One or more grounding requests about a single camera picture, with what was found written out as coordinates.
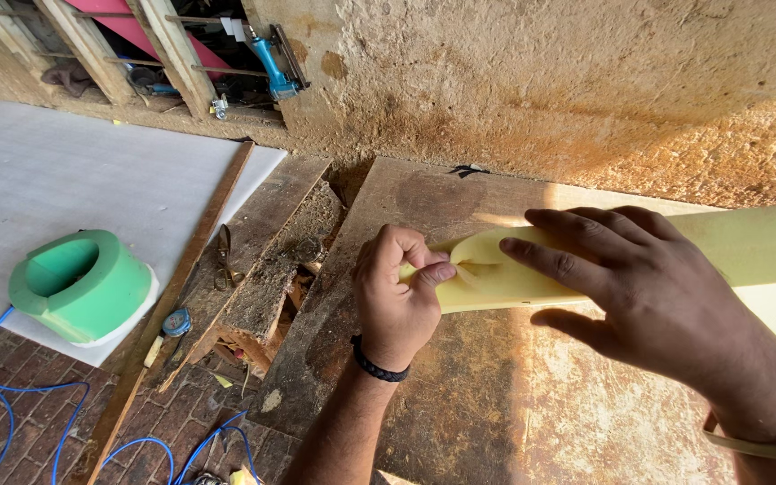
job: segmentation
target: fingernail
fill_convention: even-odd
[[[519,244],[519,239],[515,237],[505,237],[501,241],[499,241],[499,248],[502,249],[502,251],[513,251],[516,246]]]
[[[451,278],[454,278],[454,275],[457,274],[457,269],[455,269],[453,266],[446,266],[443,268],[439,268],[436,271],[436,274],[439,275],[439,279],[441,281],[447,281]]]

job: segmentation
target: brown cloth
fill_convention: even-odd
[[[40,80],[47,84],[56,84],[65,86],[65,89],[74,97],[80,97],[92,83],[89,72],[76,59],[59,64],[56,67],[50,67],[47,72],[40,76]]]

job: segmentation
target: scissors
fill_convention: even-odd
[[[229,227],[221,225],[221,231],[217,234],[217,262],[221,268],[217,270],[215,276],[215,290],[225,292],[228,288],[236,288],[244,281],[244,273],[229,268],[227,259],[229,258]]]

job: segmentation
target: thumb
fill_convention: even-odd
[[[409,282],[409,288],[413,292],[419,295],[432,295],[436,297],[436,286],[442,281],[450,280],[457,274],[457,268],[449,262],[437,262],[425,266],[412,275],[412,280]]]
[[[532,324],[555,328],[592,347],[605,357],[613,357],[618,347],[618,336],[611,326],[602,320],[592,320],[567,310],[541,310],[532,315]]]

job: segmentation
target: pink panel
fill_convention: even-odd
[[[73,5],[77,9],[83,12],[104,12],[113,14],[129,14],[130,7],[125,0],[66,0],[69,4]],[[148,41],[146,33],[142,31],[140,23],[136,22],[133,18],[116,18],[116,17],[97,17],[95,20],[101,22],[103,25],[109,27],[118,35],[124,37],[136,47],[144,50],[148,55],[158,59],[158,53],[152,47],[151,42]],[[190,39],[190,44],[193,45],[193,50],[197,52],[200,62],[203,66],[207,67],[224,67],[229,69],[229,64],[224,62],[221,58],[217,57],[217,54],[211,52],[209,48],[206,48],[199,40],[193,38],[190,32],[187,33]],[[208,72],[209,79],[217,80],[220,78],[222,72]]]

